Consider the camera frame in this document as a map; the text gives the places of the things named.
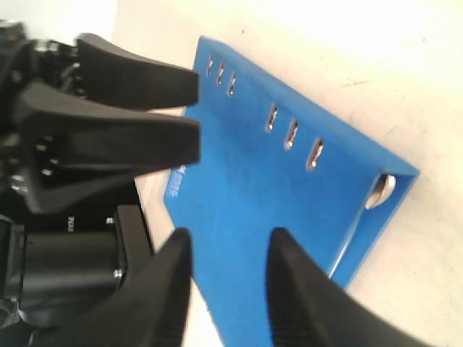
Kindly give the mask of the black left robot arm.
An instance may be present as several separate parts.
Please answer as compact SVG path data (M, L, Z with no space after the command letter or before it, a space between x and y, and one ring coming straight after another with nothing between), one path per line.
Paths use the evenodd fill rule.
M191 69L1 21L1 344L180 346L192 242L155 250L139 176L200 160Z

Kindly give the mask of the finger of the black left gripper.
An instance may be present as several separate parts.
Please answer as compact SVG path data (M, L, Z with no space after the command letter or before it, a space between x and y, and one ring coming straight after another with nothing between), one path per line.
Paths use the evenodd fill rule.
M149 111L195 105L199 74L152 60L83 33L76 39L82 88L88 99L108 106Z

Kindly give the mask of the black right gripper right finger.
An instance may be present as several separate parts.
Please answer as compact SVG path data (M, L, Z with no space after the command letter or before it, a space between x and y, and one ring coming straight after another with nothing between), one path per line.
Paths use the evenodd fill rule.
M424 346L352 299L285 228L271 232L266 299L275 346Z

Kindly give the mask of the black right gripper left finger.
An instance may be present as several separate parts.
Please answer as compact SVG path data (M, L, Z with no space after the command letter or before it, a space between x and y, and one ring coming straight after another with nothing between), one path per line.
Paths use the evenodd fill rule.
M35 346L180 346L190 302L192 242L177 228L109 300Z

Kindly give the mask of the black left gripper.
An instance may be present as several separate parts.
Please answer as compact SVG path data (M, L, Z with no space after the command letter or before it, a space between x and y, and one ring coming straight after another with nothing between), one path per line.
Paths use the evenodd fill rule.
M198 121L84 100L79 66L76 46L30 39L24 22L1 22L2 221L24 221L27 206L57 213L136 176L200 159Z

